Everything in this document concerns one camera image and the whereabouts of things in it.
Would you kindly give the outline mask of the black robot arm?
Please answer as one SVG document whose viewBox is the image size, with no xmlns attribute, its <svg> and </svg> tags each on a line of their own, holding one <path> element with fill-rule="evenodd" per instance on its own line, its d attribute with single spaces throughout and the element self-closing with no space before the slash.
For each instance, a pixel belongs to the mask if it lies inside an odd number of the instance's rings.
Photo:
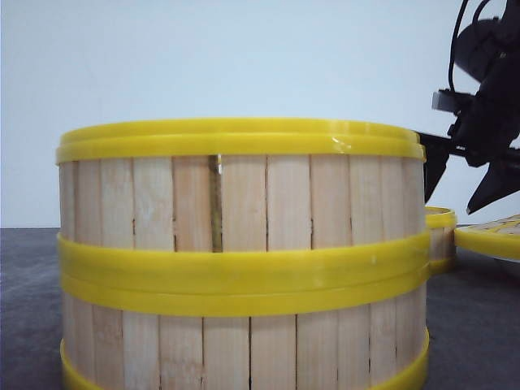
<svg viewBox="0 0 520 390">
<path fill-rule="evenodd" d="M 445 137 L 420 134 L 426 151 L 424 193 L 430 198 L 450 156 L 471 167 L 487 165 L 487 173 L 466 207 L 467 214 L 519 190 L 519 3 L 508 1 L 502 16 L 483 19 L 481 2 L 466 28 L 453 30 L 448 75 L 455 67 L 479 82 L 474 93 L 454 86 L 432 96 L 432 107 L 455 115 Z"/>
</svg>

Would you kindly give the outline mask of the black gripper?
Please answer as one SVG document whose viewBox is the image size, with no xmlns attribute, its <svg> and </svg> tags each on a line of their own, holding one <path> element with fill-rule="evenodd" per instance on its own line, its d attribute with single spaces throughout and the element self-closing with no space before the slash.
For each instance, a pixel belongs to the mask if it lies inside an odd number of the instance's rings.
<svg viewBox="0 0 520 390">
<path fill-rule="evenodd" d="M 472 167 L 489 163 L 466 207 L 468 215 L 518 191 L 519 150 L 511 146 L 519 137 L 517 81 L 488 80 L 475 95 L 441 89 L 433 93 L 432 108 L 454 113 L 456 121 L 450 125 L 446 137 L 419 135 L 426 151 L 425 202 L 430 200 L 444 174 L 450 154 L 466 158 Z"/>
</svg>

